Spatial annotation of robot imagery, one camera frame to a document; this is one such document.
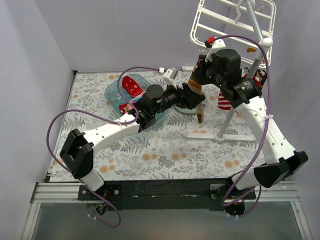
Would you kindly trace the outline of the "beige brown striped sock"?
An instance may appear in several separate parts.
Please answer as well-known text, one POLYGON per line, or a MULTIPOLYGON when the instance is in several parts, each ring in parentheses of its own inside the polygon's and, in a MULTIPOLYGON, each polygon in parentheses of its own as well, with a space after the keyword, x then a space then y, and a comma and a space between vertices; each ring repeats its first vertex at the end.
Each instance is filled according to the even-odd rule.
MULTIPOLYGON (((188 80, 188 86, 190 87, 190 89, 192 91, 194 91, 195 93, 197 94, 202 94, 202 86, 200 84, 198 84, 198 81, 196 79, 196 77, 194 76, 194 72, 195 70, 198 68, 199 66, 199 62, 202 58, 203 54, 199 54, 198 56, 198 60, 197 60, 197 63, 196 65, 193 67, 193 70, 192 70, 192 73, 189 77, 189 80, 188 80)), ((204 120, 204 108, 203 108, 203 103, 201 102, 200 104, 198 104, 195 108, 196 110, 196 115, 197 115, 197 119, 198 119, 198 123, 201 124, 204 120)))

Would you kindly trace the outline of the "red snowflake sock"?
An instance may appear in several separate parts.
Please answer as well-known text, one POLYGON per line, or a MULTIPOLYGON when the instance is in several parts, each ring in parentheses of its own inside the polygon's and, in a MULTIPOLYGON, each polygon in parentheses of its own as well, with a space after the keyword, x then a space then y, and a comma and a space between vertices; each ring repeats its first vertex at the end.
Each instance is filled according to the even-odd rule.
POLYGON ((122 79, 122 87, 133 98, 142 96, 145 93, 145 91, 138 85, 138 83, 129 76, 125 76, 122 79))

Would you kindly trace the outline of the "pink sock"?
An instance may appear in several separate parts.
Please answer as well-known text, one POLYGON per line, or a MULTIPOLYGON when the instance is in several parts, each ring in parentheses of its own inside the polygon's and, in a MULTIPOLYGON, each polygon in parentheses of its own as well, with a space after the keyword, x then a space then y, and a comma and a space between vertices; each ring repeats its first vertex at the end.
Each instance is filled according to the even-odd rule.
MULTIPOLYGON (((138 100, 140 100, 141 98, 142 98, 141 95, 140 95, 140 96, 137 96, 137 97, 133 98, 133 99, 130 101, 130 103, 133 105, 134 103, 136 103, 136 102, 137 102, 138 100)), ((125 104, 127 104, 127 112, 133 108, 129 103, 125 103, 125 104)))

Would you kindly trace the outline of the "red sock white pattern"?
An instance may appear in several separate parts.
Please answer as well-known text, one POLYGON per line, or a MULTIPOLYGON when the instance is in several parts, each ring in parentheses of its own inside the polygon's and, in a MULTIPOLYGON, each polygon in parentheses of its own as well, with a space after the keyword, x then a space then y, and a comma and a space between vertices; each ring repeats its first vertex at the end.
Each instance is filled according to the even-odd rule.
POLYGON ((119 105, 119 109, 122 114, 125 114, 128 111, 128 105, 127 104, 119 105))

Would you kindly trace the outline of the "red white striped sock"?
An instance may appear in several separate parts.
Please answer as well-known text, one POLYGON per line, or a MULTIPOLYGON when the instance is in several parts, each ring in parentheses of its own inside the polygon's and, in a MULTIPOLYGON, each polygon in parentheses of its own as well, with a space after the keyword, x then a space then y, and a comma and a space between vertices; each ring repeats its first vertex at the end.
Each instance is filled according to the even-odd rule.
POLYGON ((231 103, 223 96, 221 91, 218 95, 217 107, 225 111, 229 111, 232 107, 231 103))

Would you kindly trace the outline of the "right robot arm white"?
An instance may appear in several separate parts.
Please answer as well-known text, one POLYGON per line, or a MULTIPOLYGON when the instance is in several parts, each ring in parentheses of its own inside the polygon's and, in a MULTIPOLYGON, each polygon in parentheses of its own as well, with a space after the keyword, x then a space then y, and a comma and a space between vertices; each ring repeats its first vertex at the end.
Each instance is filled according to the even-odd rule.
POLYGON ((201 54, 192 76, 200 85, 212 84, 220 89, 222 97, 242 116, 260 142, 265 159, 262 165, 230 176, 225 186, 217 189, 218 193, 237 199, 253 187, 270 188, 292 176, 309 158, 304 151, 296 151, 267 114, 261 88, 254 79, 242 76, 240 55, 233 49, 221 49, 211 57, 207 61, 201 54))

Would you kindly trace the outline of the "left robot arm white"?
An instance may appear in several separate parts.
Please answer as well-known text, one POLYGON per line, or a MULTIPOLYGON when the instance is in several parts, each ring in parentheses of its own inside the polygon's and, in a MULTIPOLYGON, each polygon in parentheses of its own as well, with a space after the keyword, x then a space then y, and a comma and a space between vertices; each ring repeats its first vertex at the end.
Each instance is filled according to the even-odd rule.
POLYGON ((187 83, 179 86, 158 84, 150 85, 142 97, 129 110, 113 123, 80 132, 72 130, 59 153, 72 176, 89 187, 89 194, 95 200, 106 196, 104 179, 94 168, 94 156, 108 145, 127 136, 137 134, 149 128, 156 116, 171 107, 194 109, 205 100, 202 93, 190 89, 187 83))

